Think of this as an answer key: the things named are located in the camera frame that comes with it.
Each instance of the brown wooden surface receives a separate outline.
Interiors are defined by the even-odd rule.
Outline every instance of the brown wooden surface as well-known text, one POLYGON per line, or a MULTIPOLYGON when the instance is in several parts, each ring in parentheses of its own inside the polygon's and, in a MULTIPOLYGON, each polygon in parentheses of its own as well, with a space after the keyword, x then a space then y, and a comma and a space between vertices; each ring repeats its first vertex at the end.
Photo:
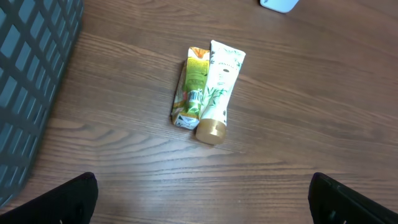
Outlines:
POLYGON ((92 223, 311 223, 324 172, 398 212, 398 2, 86 0, 83 31, 14 208, 85 171, 92 223), (224 144, 169 118, 189 46, 247 53, 224 144))

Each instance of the tube cap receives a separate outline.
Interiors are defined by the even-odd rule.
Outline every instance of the tube cap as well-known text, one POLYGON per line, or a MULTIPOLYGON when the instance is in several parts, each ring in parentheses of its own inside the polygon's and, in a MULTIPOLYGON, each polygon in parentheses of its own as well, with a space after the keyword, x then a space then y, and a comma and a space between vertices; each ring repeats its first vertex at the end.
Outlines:
POLYGON ((225 139, 226 125, 214 119, 202 119, 199 122, 196 137, 207 144, 221 144, 225 139))

